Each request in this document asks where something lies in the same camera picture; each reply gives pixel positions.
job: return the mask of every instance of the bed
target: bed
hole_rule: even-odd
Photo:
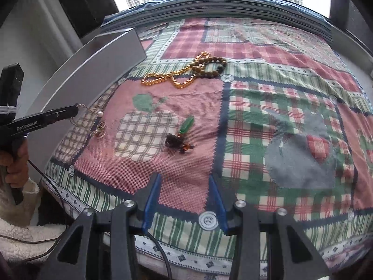
[[[290,212],[331,271],[369,251],[372,106],[330,38],[276,20],[222,15],[142,24],[137,33],[147,58],[91,106],[102,117],[87,111],[77,120],[92,130],[104,121],[105,135],[74,126],[47,164],[73,218],[86,207],[103,211],[131,199],[159,172],[150,233],[173,263],[174,278],[227,279],[235,237],[223,235],[211,211],[214,172],[238,199]],[[180,70],[203,51],[227,60],[222,74],[182,89],[169,80],[141,83],[150,72]],[[195,147],[181,154],[167,148],[165,138],[189,116],[194,124],[186,141]],[[138,236],[135,243],[140,264],[165,273],[154,244]],[[262,235],[261,277],[266,259]]]

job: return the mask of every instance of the grey patch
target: grey patch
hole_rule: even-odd
[[[271,179],[283,188],[332,189],[336,168],[333,144],[329,142],[329,156],[319,163],[312,156],[307,142],[307,135],[329,140],[322,116],[305,110],[304,131],[284,141],[285,120],[272,110],[267,112],[276,120],[276,131],[264,156]]]

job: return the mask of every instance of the green plaid fabric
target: green plaid fabric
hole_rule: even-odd
[[[303,131],[305,109],[323,116],[337,156],[332,190],[279,188],[270,179],[264,155],[275,127],[268,109],[284,118],[288,136]],[[351,204],[354,167],[343,138],[338,114],[329,98],[293,88],[235,81],[230,91],[222,176],[234,185],[240,199],[262,210],[285,207],[296,220],[346,213]]]
[[[115,155],[134,161],[148,161],[162,149],[168,133],[175,134],[178,118],[161,110],[148,115],[133,111],[119,124],[115,141]]]
[[[373,177],[373,137],[365,136],[362,131],[358,131],[361,149],[369,167],[370,175]]]

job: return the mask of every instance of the metal screw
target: metal screw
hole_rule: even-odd
[[[243,200],[237,200],[236,201],[236,206],[237,207],[245,207],[246,206],[246,202],[243,201]]]
[[[124,206],[126,206],[126,207],[133,207],[134,205],[135,205],[135,201],[133,201],[133,200],[124,201]]]
[[[83,211],[83,214],[85,214],[86,216],[90,216],[94,213],[94,210],[91,209],[91,208],[86,208],[84,211]]]
[[[286,216],[288,214],[288,211],[285,209],[285,208],[279,208],[277,210],[277,213],[280,215],[280,216]]]

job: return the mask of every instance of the black handle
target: black handle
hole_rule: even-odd
[[[10,153],[12,155],[13,159],[16,160],[18,158],[17,152],[18,152],[19,148],[21,147],[22,143],[24,142],[24,140],[25,140],[25,137],[20,137],[20,138],[14,139],[11,144],[8,144],[7,146],[2,147],[1,149]],[[5,166],[0,166],[0,168],[1,168],[0,171],[1,171],[1,176],[3,178],[3,184],[4,184],[5,192],[7,194],[10,194],[8,196],[11,197],[10,198],[11,201],[14,200],[15,205],[20,204],[24,199],[23,192],[22,192],[23,188],[10,187],[10,185],[5,182],[5,176],[8,173],[7,170],[6,170],[6,167]]]

